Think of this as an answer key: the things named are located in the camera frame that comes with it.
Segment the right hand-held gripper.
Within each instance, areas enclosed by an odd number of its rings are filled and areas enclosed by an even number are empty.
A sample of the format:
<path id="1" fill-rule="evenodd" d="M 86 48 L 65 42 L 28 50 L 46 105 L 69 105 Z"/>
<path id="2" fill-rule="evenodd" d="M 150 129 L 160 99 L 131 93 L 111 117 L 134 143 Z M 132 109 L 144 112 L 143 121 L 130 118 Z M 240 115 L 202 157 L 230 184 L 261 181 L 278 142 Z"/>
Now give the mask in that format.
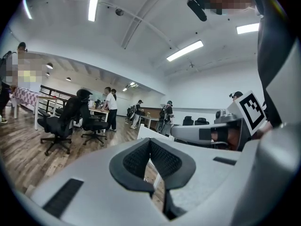
<path id="1" fill-rule="evenodd" d="M 236 150 L 242 151 L 265 121 L 266 114 L 257 97 L 250 90 L 233 101 L 227 109 L 217 111 L 214 124 L 223 124 L 227 131 L 229 128 L 237 129 L 239 136 Z M 212 140 L 209 125 L 173 126 L 170 135 L 195 144 L 211 144 Z"/>

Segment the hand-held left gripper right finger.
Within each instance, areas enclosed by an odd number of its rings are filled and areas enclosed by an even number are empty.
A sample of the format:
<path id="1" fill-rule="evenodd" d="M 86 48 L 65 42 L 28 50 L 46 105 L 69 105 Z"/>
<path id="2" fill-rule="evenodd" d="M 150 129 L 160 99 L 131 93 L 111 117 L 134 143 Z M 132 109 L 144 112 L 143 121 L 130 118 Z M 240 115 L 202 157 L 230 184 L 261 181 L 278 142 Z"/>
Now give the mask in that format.
<path id="1" fill-rule="evenodd" d="M 237 161 L 241 153 L 160 138 L 150 141 L 165 146 L 182 160 L 182 166 L 173 174 L 174 182 L 183 181 L 189 170 L 194 172 L 183 186 L 166 193 L 165 201 L 171 202 L 169 211 L 176 218 L 170 221 L 155 211 L 150 216 L 150 226 L 232 226 L 232 214 L 241 191 L 230 185 L 234 166 L 217 162 L 215 158 Z"/>

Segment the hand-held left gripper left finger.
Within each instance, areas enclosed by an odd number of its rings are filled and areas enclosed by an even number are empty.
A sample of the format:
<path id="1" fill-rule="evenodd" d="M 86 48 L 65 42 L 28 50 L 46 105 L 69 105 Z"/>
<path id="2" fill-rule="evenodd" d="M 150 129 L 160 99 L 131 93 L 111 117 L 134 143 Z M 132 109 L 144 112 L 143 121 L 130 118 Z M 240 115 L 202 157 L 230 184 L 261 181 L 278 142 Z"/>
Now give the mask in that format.
<path id="1" fill-rule="evenodd" d="M 109 171 L 110 160 L 136 141 L 85 154 L 39 185 L 31 196 L 31 213 L 43 226 L 163 226 L 168 219 L 148 193 L 118 184 Z M 69 179 L 82 182 L 60 217 L 44 208 Z"/>

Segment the person's right forearm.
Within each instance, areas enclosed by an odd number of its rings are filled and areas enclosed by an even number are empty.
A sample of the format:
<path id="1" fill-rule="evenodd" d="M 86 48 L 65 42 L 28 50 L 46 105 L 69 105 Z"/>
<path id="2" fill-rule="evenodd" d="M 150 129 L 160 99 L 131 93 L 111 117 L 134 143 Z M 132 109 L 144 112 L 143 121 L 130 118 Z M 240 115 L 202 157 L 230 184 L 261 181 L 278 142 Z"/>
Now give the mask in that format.
<path id="1" fill-rule="evenodd" d="M 272 124 L 270 123 L 270 121 L 267 121 L 266 124 L 262 128 L 258 129 L 252 135 L 252 139 L 261 139 L 264 134 L 266 134 L 267 132 L 271 131 L 272 129 L 273 129 Z"/>

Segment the black mesh office chair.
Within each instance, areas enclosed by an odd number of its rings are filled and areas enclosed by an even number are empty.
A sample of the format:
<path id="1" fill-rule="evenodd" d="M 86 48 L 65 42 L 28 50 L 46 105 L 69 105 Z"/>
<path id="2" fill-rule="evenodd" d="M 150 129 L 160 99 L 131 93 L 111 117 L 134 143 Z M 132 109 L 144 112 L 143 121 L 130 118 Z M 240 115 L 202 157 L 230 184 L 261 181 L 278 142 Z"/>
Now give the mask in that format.
<path id="1" fill-rule="evenodd" d="M 82 129 L 84 131 L 91 131 L 91 133 L 83 133 L 80 137 L 88 137 L 87 140 L 83 142 L 83 145 L 86 145 L 88 141 L 96 139 L 100 142 L 100 146 L 104 147 L 104 142 L 101 138 L 107 140 L 106 135 L 101 135 L 101 130 L 105 130 L 108 126 L 107 122 L 101 121 L 98 117 L 94 117 L 90 114 L 88 104 L 82 102 L 79 108 L 80 115 L 82 117 Z"/>
<path id="2" fill-rule="evenodd" d="M 50 141 L 49 148 L 44 152 L 49 156 L 49 151 L 54 145 L 60 145 L 70 154 L 70 148 L 65 143 L 71 143 L 70 136 L 73 133 L 73 121 L 78 120 L 80 108 L 86 104 L 92 93 L 86 89 L 79 89 L 75 97 L 70 97 L 62 110 L 60 116 L 50 116 L 50 114 L 39 109 L 42 118 L 37 119 L 37 123 L 44 128 L 46 133 L 53 134 L 54 137 L 41 138 L 40 142 Z"/>

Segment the person's right hand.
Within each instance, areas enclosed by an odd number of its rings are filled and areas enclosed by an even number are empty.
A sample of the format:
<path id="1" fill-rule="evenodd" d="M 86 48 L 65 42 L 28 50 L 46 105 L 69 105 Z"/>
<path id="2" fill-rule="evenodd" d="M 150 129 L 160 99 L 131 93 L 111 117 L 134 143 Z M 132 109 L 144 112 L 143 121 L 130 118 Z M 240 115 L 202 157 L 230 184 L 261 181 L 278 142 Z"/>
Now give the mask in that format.
<path id="1" fill-rule="evenodd" d="M 211 129 L 211 139 L 214 142 L 221 142 L 227 144 L 227 147 L 236 151 L 239 144 L 240 132 L 238 129 L 220 127 Z"/>

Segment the brown wooden counter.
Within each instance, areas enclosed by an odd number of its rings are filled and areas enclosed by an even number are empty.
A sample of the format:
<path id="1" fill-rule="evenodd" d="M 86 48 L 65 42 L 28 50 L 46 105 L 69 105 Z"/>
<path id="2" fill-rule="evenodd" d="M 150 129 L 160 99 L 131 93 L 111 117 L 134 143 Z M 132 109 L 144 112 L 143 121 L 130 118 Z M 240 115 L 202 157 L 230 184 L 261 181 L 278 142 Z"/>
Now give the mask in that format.
<path id="1" fill-rule="evenodd" d="M 155 118 L 155 119 L 159 118 L 161 108 L 142 107 L 142 109 L 143 109 L 143 112 L 142 112 L 143 116 L 151 117 L 151 118 Z"/>

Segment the wood-top white desk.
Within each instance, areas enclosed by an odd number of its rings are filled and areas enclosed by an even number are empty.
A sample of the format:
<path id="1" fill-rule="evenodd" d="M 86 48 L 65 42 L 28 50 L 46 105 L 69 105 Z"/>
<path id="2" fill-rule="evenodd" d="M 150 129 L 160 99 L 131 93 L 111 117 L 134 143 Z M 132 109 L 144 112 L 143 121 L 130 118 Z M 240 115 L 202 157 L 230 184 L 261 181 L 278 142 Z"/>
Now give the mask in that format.
<path id="1" fill-rule="evenodd" d="M 88 108 L 93 119 L 98 119 L 100 121 L 107 122 L 109 115 L 108 110 L 96 109 L 95 107 L 90 106 Z"/>

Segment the long ceiling light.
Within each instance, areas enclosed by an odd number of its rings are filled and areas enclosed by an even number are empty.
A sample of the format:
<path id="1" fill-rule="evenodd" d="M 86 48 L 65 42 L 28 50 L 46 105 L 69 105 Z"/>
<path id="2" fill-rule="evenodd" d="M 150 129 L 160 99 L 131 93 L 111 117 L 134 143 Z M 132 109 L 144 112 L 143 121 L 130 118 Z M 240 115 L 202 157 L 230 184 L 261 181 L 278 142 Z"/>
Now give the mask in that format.
<path id="1" fill-rule="evenodd" d="M 27 1 L 26 0 L 22 0 L 22 4 L 23 4 L 23 8 L 25 10 L 25 13 L 27 15 L 27 17 L 32 20 L 32 16 L 31 16 L 31 13 L 30 13 L 30 10 L 29 10 L 29 7 L 27 5 Z"/>
<path id="2" fill-rule="evenodd" d="M 190 52 L 192 52 L 196 49 L 199 49 L 203 46 L 204 46 L 203 42 L 201 40 L 198 40 L 198 41 L 184 47 L 183 49 L 180 49 L 179 51 L 173 53 L 172 55 L 170 55 L 166 59 L 167 59 L 167 61 L 172 62 L 172 61 L 174 61 L 174 60 L 176 60 L 176 59 L 178 59 L 178 58 L 180 58 L 180 57 L 182 57 L 182 56 L 184 56 L 184 55 L 186 55 L 186 54 L 188 54 L 188 53 L 190 53 Z"/>
<path id="3" fill-rule="evenodd" d="M 237 26 L 237 34 L 244 34 L 250 32 L 257 32 L 259 30 L 260 23 L 247 24 L 242 26 Z"/>
<path id="4" fill-rule="evenodd" d="M 98 6 L 98 0 L 89 0 L 88 21 L 91 22 L 95 21 L 97 6 Z"/>

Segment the wood-top white table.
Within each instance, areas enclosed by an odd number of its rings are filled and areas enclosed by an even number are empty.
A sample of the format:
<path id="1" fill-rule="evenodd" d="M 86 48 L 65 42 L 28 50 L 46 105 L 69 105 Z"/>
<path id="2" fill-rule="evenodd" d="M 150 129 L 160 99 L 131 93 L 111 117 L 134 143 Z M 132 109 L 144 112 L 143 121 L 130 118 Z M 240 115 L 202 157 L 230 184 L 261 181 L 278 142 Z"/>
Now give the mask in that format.
<path id="1" fill-rule="evenodd" d="M 38 116 L 39 116 L 38 109 L 39 109 L 40 101 L 42 101 L 42 100 L 47 100 L 48 102 L 52 101 L 54 103 L 52 116 L 55 116 L 55 110 L 57 108 L 57 102 L 59 100 L 66 101 L 63 98 L 52 96 L 52 95 L 46 95 L 46 94 L 43 94 L 43 93 L 39 92 L 38 95 L 37 95 L 36 104 L 35 104 L 35 111 L 34 111 L 34 129 L 35 130 L 38 130 L 38 122 L 37 122 Z"/>

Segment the black metal railing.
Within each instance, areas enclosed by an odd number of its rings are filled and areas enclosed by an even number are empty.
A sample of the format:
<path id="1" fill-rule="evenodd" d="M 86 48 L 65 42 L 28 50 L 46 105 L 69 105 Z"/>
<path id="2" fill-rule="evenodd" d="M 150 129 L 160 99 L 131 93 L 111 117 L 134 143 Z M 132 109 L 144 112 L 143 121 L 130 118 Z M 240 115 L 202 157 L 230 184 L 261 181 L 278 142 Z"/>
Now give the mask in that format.
<path id="1" fill-rule="evenodd" d="M 63 109 L 70 97 L 75 95 L 41 85 L 39 109 L 47 113 L 53 113 L 56 109 Z"/>

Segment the checkered cloth table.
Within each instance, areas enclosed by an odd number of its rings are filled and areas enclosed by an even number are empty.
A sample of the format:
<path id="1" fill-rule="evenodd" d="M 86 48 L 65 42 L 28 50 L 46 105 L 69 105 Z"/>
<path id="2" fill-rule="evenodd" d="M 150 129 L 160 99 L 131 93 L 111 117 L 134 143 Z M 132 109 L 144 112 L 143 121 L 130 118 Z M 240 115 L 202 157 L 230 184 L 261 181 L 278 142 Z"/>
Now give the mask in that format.
<path id="1" fill-rule="evenodd" d="M 11 101 L 14 108 L 14 118 L 17 119 L 17 106 L 19 104 L 32 105 L 35 108 L 38 93 L 25 88 L 16 88 L 12 94 Z"/>

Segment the person's black printed shirt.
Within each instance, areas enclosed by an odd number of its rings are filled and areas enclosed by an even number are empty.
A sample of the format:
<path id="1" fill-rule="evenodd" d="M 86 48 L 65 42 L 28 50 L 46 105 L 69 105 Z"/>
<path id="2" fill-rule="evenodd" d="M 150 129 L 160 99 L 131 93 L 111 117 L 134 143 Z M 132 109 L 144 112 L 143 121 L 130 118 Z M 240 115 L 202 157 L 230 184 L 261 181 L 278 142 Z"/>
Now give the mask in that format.
<path id="1" fill-rule="evenodd" d="M 258 74 L 261 80 L 264 99 L 267 105 L 268 121 L 272 127 L 282 121 L 267 93 L 267 86 L 282 68 L 293 46 L 296 35 L 287 18 L 273 8 L 265 8 L 258 33 Z"/>

